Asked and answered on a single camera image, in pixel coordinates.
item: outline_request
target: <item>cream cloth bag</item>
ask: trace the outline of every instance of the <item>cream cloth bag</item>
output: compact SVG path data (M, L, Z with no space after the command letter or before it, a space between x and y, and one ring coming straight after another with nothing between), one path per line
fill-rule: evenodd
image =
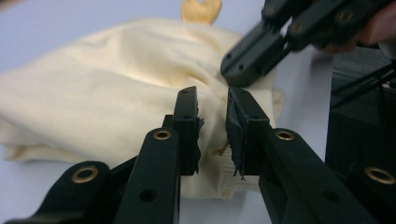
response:
M241 35L209 25L132 21L82 38L0 75L0 144L12 161L103 161L136 156L147 132L173 114L177 92L198 91L200 173L182 178L182 196L230 198L257 189L257 178L233 176L225 116L223 55ZM282 97L271 73L247 88L272 124Z

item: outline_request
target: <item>yellow object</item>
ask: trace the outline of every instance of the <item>yellow object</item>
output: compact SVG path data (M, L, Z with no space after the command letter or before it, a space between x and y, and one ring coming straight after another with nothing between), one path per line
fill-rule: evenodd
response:
M181 19L212 24L221 10L221 0L184 0L181 5Z

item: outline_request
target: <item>screw hole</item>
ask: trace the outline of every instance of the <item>screw hole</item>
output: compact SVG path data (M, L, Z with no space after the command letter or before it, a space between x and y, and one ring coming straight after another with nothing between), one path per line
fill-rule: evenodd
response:
M276 137L282 140L291 141L294 139L294 135L292 133L286 131L276 132Z
M394 185L396 184L396 178L383 169L379 169L376 167L367 167L364 172L372 178L374 181L379 182L385 185Z
M72 176L72 181L76 184L83 184L95 179L99 171L95 166L79 168Z
M157 140L166 140L166 139L170 138L171 136L172 136L172 134L170 132L164 131L164 130L158 131L154 134L154 138Z
M144 203L151 203L157 198L157 192L154 189L144 189L140 192L139 198Z

